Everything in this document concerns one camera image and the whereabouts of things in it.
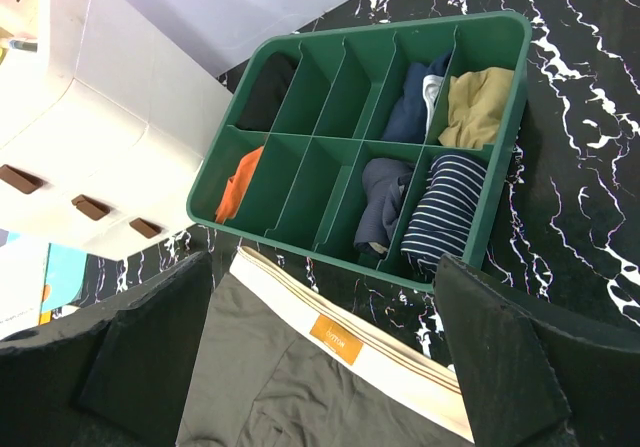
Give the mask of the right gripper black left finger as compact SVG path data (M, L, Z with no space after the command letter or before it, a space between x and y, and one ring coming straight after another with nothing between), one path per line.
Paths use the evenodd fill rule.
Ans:
M173 445L212 290L200 253L2 339L2 445Z

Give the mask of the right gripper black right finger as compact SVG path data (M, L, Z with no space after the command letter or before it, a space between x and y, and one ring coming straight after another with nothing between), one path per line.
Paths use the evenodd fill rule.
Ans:
M638 334L451 256L434 292L476 445L638 445Z

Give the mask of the grey underwear with cream waistband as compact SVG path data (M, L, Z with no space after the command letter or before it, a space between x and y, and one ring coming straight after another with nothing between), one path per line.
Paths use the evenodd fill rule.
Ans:
M470 446L453 371L252 248L212 294L180 446Z

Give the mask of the teal plastic board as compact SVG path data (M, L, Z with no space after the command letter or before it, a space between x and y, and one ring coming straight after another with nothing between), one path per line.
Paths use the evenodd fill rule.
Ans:
M40 325L78 309L74 302L82 291L86 259L84 251L58 244L49 245Z

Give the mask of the rolled striped garment in tray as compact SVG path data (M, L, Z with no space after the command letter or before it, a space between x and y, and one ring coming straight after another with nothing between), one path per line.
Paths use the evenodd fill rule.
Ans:
M400 244L422 281L434 279L443 255L463 255L486 174L487 163L467 153L446 152L431 163Z

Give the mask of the rolled orange garment in tray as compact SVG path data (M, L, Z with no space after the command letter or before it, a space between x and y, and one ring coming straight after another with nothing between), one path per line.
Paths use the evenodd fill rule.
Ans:
M264 147L260 146L246 154L240 160L235 173L227 180L222 199L215 212L217 223L223 224L226 220L236 216L263 150Z

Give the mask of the white three-drawer storage unit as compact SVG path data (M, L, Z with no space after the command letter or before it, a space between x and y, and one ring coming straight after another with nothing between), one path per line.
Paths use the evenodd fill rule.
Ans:
M230 92L125 0L38 1L1 28L2 228L112 260L187 229Z

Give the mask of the rolled grey-blue garment in tray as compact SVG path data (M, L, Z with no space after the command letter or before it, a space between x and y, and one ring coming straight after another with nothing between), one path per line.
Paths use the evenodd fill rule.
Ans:
M389 251L413 166L390 158L374 158L362 174L367 204L357 227L354 247L361 253L382 259Z

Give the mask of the green divided organizer tray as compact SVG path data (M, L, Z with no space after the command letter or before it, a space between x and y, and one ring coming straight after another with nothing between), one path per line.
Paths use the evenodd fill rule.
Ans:
M462 259L483 264L514 143L527 99L530 22L512 11L429 18L278 36L251 57L220 129L191 188L186 209L196 223L311 257L365 276L428 292L400 244L425 191L434 158L447 152L438 137L447 126L441 93L421 144L381 139L411 62L430 63L452 51L446 76L489 67L514 71L497 138L474 151L488 171ZM268 132L235 123L264 62L274 53L298 66ZM215 221L227 180L240 160L264 147L234 218ZM366 164L392 158L411 164L407 189L388 253L374 259L357 251L354 238L367 203Z

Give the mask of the rolled khaki garment in tray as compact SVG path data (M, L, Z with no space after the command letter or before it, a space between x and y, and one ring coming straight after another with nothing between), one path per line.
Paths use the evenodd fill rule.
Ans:
M438 141L445 147L481 149L495 142L514 71L489 67L450 78L447 126Z

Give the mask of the rolled navy garment in tray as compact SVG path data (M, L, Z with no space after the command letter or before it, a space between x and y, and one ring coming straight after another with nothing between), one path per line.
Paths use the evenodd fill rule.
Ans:
M381 137L383 141L416 144L425 141L451 56L449 51L428 65L410 63L403 93L392 109Z

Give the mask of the rolled black garment in tray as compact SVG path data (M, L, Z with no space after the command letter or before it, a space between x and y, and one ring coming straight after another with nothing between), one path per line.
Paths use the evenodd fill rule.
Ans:
M268 132L275 121L298 63L282 53L264 62L235 125L242 130Z

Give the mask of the blue pen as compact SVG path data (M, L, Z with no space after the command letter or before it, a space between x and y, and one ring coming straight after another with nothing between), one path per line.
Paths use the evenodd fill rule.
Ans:
M30 42L19 39L8 39L6 42L6 48L10 50L20 50L24 52L36 53L38 50L37 42Z

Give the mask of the pink power adapter cube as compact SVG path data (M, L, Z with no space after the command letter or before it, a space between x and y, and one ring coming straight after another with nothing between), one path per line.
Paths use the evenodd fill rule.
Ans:
M15 37L38 36L38 0L0 0L1 28Z

